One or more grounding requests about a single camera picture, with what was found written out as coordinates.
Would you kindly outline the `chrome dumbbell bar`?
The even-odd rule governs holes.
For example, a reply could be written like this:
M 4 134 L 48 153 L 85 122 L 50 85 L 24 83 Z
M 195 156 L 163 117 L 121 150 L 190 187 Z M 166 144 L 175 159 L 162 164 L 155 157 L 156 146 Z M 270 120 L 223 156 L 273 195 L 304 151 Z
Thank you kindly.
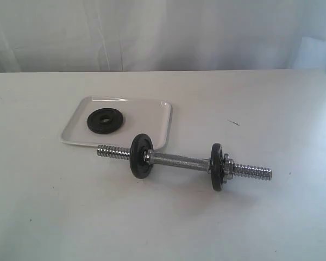
M 96 153 L 100 157 L 125 159 L 128 161 L 130 157 L 130 149 L 110 145 L 99 145 Z M 144 160 L 151 166 L 159 164 L 210 173 L 210 158 L 198 159 L 148 150 L 148 152 L 144 154 Z M 234 176 L 269 181 L 272 179 L 272 170 L 266 167 L 244 165 L 234 162 L 233 177 Z

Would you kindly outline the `black weight plate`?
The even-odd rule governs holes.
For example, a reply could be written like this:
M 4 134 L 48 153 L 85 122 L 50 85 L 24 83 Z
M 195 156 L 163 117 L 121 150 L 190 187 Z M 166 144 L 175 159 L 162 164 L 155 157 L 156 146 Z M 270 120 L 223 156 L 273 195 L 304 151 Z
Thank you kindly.
M 100 108 L 93 111 L 87 118 L 89 130 L 97 134 L 110 134 L 123 125 L 123 114 L 114 108 Z

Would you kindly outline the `black plate left on bar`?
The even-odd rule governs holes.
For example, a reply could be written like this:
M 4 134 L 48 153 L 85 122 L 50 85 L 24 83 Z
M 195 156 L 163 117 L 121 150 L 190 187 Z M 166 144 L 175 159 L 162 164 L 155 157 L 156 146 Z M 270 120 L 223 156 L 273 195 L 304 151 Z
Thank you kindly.
M 153 144 L 147 134 L 138 134 L 131 143 L 130 148 L 130 169 L 138 179 L 145 179 L 149 176 L 152 166 L 144 160 L 144 154 L 153 150 Z

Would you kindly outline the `black plate on bar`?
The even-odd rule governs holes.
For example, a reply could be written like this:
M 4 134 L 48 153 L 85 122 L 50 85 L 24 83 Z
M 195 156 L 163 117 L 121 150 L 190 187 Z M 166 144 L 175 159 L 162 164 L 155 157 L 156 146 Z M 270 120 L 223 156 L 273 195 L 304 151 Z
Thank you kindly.
M 226 183 L 227 176 L 224 170 L 224 157 L 222 153 L 222 145 L 214 143 L 211 149 L 210 173 L 212 188 L 216 192 L 220 192 L 223 184 Z
M 145 179 L 149 176 L 152 166 L 144 160 L 144 154 L 153 150 L 153 144 L 147 134 L 138 134 L 131 143 L 130 148 L 130 169 L 138 179 Z

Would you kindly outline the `white rectangular tray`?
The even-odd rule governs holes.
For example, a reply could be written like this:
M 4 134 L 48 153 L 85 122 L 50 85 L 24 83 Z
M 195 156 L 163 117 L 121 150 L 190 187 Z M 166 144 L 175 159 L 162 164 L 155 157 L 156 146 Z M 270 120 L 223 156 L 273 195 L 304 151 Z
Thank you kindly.
M 114 108 L 124 117 L 123 125 L 110 134 L 97 134 L 87 126 L 88 116 L 100 108 Z M 154 149 L 165 147 L 170 131 L 172 105 L 145 98 L 88 96 L 81 100 L 61 134 L 69 145 L 97 147 L 100 144 L 129 148 L 134 137 L 147 134 Z

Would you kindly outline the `black plate right on bar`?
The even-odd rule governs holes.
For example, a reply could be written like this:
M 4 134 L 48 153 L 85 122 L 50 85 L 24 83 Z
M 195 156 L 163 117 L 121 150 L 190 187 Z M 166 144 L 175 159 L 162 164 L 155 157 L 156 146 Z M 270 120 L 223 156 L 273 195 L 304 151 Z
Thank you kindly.
M 226 183 L 227 176 L 224 170 L 224 157 L 222 153 L 222 145 L 214 143 L 211 149 L 210 173 L 212 188 L 216 192 L 220 192 L 223 184 Z

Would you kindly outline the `chrome spinlock collar nut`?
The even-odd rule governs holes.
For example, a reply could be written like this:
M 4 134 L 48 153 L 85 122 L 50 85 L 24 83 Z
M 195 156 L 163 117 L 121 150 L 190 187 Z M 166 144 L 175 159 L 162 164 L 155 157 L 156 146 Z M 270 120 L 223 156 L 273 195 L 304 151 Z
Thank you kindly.
M 233 178 L 233 167 L 234 161 L 230 158 L 229 154 L 225 153 L 223 157 L 223 172 L 224 178 L 223 183 L 226 183 L 228 180 Z

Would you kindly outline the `white curtain backdrop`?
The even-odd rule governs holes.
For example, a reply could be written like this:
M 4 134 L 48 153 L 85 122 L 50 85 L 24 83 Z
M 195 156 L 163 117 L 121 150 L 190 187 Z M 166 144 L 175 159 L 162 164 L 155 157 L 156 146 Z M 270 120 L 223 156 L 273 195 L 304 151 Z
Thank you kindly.
M 0 72 L 308 67 L 326 1 L 0 1 Z

